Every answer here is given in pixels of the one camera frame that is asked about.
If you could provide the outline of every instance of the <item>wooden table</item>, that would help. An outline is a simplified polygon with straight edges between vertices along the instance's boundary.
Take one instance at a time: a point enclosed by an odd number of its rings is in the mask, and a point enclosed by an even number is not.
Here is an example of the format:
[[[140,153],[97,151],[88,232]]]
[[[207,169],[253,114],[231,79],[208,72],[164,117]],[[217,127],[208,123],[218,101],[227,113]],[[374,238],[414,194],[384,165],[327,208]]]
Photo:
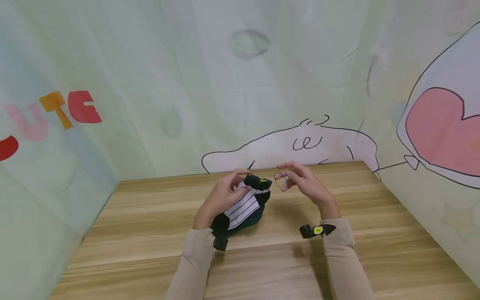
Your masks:
[[[480,299],[480,290],[364,163],[312,166],[335,195],[378,300]],[[274,169],[255,170],[272,178]],[[119,184],[50,300],[163,299],[196,210],[222,174]],[[273,184],[262,220],[215,252],[206,300],[331,299],[318,210]]]

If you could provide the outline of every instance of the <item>left hand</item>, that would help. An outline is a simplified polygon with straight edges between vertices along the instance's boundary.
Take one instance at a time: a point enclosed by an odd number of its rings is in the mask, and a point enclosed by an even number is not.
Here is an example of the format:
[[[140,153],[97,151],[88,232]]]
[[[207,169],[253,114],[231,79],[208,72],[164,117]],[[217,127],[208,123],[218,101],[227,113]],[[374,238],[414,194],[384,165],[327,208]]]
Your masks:
[[[193,223],[193,229],[209,228],[216,215],[223,213],[243,197],[249,188],[234,189],[234,187],[236,188],[243,181],[243,177],[240,175],[251,173],[251,171],[246,169],[235,169],[230,174],[220,178],[198,210]]]

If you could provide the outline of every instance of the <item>hand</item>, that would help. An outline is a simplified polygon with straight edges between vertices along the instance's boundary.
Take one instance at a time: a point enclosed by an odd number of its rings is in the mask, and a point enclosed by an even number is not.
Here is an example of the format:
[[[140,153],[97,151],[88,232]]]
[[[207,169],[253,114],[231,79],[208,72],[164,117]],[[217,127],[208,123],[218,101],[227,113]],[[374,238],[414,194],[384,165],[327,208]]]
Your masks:
[[[299,187],[300,192],[309,197],[310,200],[317,206],[324,204],[325,202],[335,201],[333,195],[327,190],[326,187],[318,180],[318,178],[312,173],[309,167],[302,166],[294,161],[289,161],[278,166],[279,169],[290,168],[285,171],[288,176],[287,181],[282,186],[282,192],[290,189],[294,185]],[[275,180],[284,177],[283,174],[275,174]]]
[[[234,188],[238,187],[244,179],[240,175],[251,173],[249,170],[236,169],[225,177],[220,178],[198,210],[193,223],[193,229],[209,228],[216,215],[223,213],[243,197],[249,188]]]

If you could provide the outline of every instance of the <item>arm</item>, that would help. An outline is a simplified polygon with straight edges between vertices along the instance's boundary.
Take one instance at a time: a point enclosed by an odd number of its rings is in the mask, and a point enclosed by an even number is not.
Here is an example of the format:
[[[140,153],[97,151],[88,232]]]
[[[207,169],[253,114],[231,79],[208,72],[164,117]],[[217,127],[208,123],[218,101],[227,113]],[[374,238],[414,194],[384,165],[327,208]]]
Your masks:
[[[211,229],[190,229],[165,300],[202,300],[213,256]]]
[[[373,290],[355,253],[355,241],[347,220],[342,219],[333,195],[322,185],[312,171],[296,162],[287,162],[278,168],[291,168],[275,179],[288,176],[282,187],[286,191],[297,185],[300,192],[318,206],[320,224],[334,225],[336,229],[324,237],[328,277],[335,300],[373,300]]]
[[[229,209],[248,192],[248,187],[234,190],[243,181],[240,174],[248,170],[237,169],[221,178],[195,216],[193,229],[183,245],[180,263],[168,287],[165,300],[202,300],[212,262],[214,236],[210,226],[216,215]]]
[[[373,300],[372,287],[355,253],[350,224],[345,219],[326,219],[320,224],[331,224],[336,229],[324,237],[328,277],[336,300]]]

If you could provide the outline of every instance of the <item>orange letter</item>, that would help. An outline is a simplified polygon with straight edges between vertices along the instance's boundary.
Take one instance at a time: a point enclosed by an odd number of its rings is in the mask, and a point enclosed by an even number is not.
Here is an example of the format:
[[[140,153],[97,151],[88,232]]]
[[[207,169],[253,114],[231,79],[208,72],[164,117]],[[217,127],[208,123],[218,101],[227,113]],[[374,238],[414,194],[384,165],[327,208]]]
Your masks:
[[[65,104],[60,92],[53,92],[40,98],[40,103],[46,112],[55,111],[60,119],[61,124],[65,130],[72,128],[72,123],[68,120],[67,116],[61,110],[61,106]]]
[[[73,91],[68,94],[68,109],[72,118],[79,123],[101,123],[102,118],[95,107],[86,106],[85,102],[93,102],[88,91]]]
[[[18,150],[18,141],[13,136],[0,141],[0,161],[3,161],[15,154]]]

